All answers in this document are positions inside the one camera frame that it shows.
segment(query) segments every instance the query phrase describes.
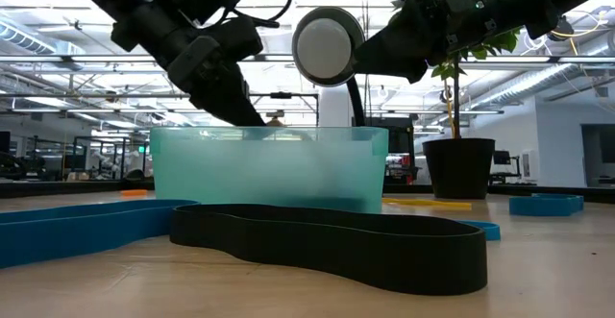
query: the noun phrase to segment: table surface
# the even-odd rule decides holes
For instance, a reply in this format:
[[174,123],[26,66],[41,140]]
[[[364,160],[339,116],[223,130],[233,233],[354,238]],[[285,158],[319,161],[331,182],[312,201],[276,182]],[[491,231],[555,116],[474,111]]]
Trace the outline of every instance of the table surface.
[[[421,198],[429,196],[391,196]],[[97,204],[119,193],[0,200],[0,211]],[[493,221],[489,284],[456,297],[388,292],[312,270],[255,264],[168,237],[0,270],[0,317],[607,317],[615,311],[615,206],[572,217],[510,216],[507,197],[472,208],[385,205],[384,213]]]

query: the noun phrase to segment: computer monitor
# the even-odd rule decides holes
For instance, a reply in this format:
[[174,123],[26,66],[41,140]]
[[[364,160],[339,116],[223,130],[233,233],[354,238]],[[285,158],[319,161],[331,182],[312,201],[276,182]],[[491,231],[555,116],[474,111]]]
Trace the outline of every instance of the computer monitor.
[[408,132],[412,127],[412,119],[395,117],[367,117],[365,124],[370,127],[388,130],[388,153],[408,154],[413,151],[414,131]]
[[508,151],[496,151],[493,153],[493,164],[509,165],[510,153]]

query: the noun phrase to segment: potted plant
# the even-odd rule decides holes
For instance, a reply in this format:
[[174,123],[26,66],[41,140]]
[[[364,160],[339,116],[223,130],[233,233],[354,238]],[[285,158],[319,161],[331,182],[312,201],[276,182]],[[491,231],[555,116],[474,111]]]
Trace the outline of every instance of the potted plant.
[[[395,1],[396,9],[403,1]],[[487,194],[491,159],[495,151],[495,140],[482,138],[461,138],[459,129],[459,74],[465,72],[459,68],[460,60],[472,56],[485,60],[488,54],[497,56],[503,50],[512,52],[517,46],[517,36],[521,28],[510,30],[491,37],[481,44],[464,48],[452,53],[444,62],[433,69],[432,77],[443,81],[454,79],[453,101],[448,85],[445,84],[446,103],[453,137],[423,143],[423,152],[430,170],[431,185],[436,198],[444,199],[484,199]]]

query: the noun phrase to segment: translucent teal bin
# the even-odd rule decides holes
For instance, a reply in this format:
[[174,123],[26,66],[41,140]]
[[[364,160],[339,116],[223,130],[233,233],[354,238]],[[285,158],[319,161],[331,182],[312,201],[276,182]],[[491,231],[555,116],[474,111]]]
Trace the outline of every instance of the translucent teal bin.
[[388,131],[155,128],[156,196],[380,213]]

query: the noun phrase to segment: orange object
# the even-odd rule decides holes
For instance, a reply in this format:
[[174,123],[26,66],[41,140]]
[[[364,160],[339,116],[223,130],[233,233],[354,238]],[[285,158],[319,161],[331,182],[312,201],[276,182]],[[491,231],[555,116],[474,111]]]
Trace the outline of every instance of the orange object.
[[124,197],[143,197],[147,195],[147,189],[129,189],[120,192]]

